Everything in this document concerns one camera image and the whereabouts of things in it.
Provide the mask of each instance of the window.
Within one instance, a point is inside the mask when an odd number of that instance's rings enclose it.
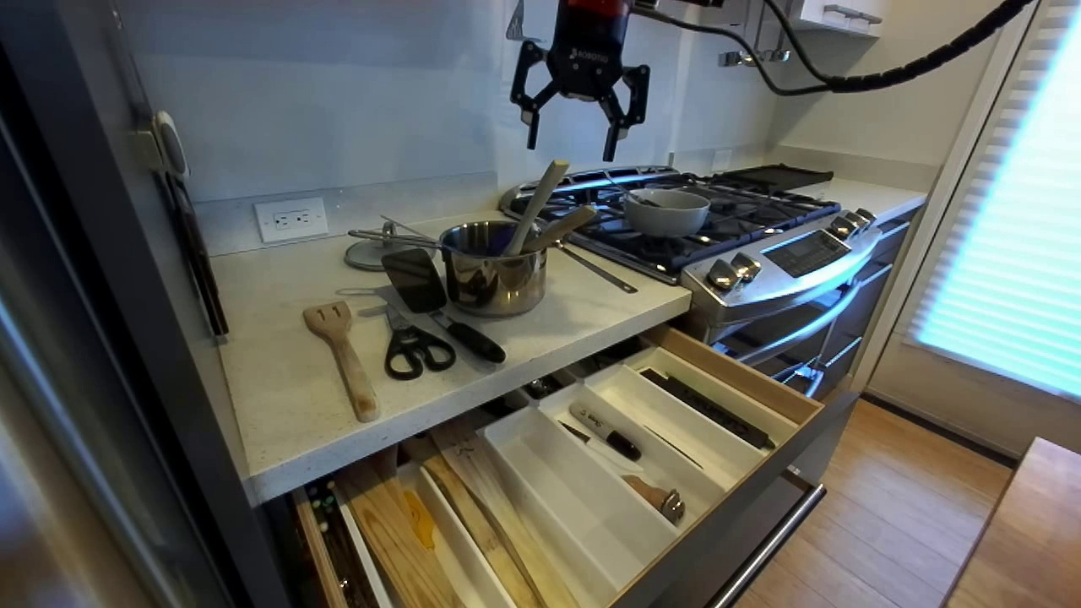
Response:
[[[955,191],[913,342],[1015,380],[1081,394],[1081,21],[1030,35]]]

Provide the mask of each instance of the open drawer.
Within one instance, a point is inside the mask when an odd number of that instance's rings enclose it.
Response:
[[[642,342],[539,405],[410,439],[392,477],[343,468],[335,500],[373,598],[649,603],[700,562],[812,443],[821,402],[673,327]],[[339,575],[323,582],[343,598]]]

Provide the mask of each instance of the refrigerator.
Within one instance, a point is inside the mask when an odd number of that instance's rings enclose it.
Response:
[[[0,0],[0,598],[288,603],[109,0]]]

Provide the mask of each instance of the white countertop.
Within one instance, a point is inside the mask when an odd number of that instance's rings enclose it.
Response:
[[[222,369],[246,457],[252,504],[274,500],[324,473],[335,473],[368,452],[395,445],[419,428],[508,394],[549,371],[559,371],[593,352],[619,343],[647,327],[681,316],[691,291],[666,287],[642,273],[616,269],[640,293],[623,293],[561,250],[549,252],[549,293],[521,314],[501,321],[463,316],[503,343],[508,361],[487,365],[470,352],[449,371],[425,371],[416,380],[392,380],[382,371],[389,327],[379,314],[382,297],[343,297],[343,287],[385,287],[382,273],[361,273],[343,262],[352,235],[306,240],[252,252],[217,256],[217,277],[231,314]],[[333,347],[308,334],[300,311],[312,304],[348,299],[361,311],[352,343],[373,380],[379,420],[355,423]]]

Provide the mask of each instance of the electrical outlet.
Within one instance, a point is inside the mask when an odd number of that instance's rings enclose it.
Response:
[[[319,234],[327,234],[327,204],[324,198],[260,204],[256,224],[260,224],[263,242],[319,235]]]

